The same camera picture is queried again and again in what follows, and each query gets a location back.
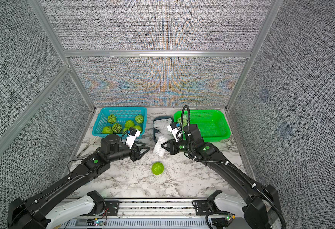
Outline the white foam net sleeve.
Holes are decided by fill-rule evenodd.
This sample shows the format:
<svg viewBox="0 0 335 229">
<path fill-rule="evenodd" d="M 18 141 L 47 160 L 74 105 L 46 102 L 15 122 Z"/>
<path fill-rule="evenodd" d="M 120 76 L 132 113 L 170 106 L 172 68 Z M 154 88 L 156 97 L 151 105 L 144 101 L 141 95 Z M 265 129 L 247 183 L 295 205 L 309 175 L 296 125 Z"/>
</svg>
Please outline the white foam net sleeve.
<svg viewBox="0 0 335 229">
<path fill-rule="evenodd" d="M 167 150 L 164 149 L 161 145 L 165 142 L 167 142 L 168 139 L 164 136 L 160 136 L 158 141 L 155 144 L 153 153 L 158 157 L 164 157 L 164 155 L 167 153 Z"/>
<path fill-rule="evenodd" d="M 181 123 L 181 116 L 177 118 L 176 122 L 179 123 L 179 124 Z M 183 117 L 182 126 L 184 127 L 184 126 L 186 126 L 187 124 L 188 124 L 188 117 L 187 117 L 187 116 L 184 116 L 184 117 Z"/>
</svg>

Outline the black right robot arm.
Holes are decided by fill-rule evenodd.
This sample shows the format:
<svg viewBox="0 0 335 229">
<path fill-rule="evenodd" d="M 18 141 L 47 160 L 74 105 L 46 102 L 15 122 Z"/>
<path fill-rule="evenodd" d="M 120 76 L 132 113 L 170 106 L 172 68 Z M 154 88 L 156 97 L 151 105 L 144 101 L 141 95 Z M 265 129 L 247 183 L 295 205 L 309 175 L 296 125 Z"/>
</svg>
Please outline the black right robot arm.
<svg viewBox="0 0 335 229">
<path fill-rule="evenodd" d="M 212 143 L 204 141 L 196 124 L 183 127 L 177 122 L 167 126 L 173 139 L 161 144 L 161 147 L 171 155 L 184 153 L 184 155 L 202 163 L 218 173 L 240 195 L 240 199 L 231 198 L 222 191 L 217 190 L 207 198 L 208 210 L 205 220 L 212 215 L 224 215 L 227 223 L 222 228 L 232 224 L 235 217 L 244 218 L 252 229 L 269 229 L 270 222 L 266 205 L 277 214 L 281 227 L 287 227 L 282 214 L 278 191 L 271 185 L 264 186 L 260 182 L 246 175 Z"/>
</svg>

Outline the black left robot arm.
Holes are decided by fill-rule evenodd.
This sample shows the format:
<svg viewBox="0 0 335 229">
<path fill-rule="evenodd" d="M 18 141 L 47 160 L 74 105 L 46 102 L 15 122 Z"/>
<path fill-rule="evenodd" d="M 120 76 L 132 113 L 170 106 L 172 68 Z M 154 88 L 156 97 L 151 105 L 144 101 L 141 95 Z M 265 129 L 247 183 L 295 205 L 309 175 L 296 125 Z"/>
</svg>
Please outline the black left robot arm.
<svg viewBox="0 0 335 229">
<path fill-rule="evenodd" d="M 96 179 L 110 169 L 111 162 L 130 158 L 140 160 L 149 150 L 145 143 L 122 142 L 118 135 L 111 134 L 101 139 L 101 146 L 65 177 L 44 191 L 28 198 L 14 200 L 8 209 L 7 227 L 9 229 L 52 229 L 80 215 L 92 213 L 100 215 L 105 211 L 105 199 L 91 191 L 82 198 L 60 205 L 66 197 L 84 184 Z"/>
</svg>

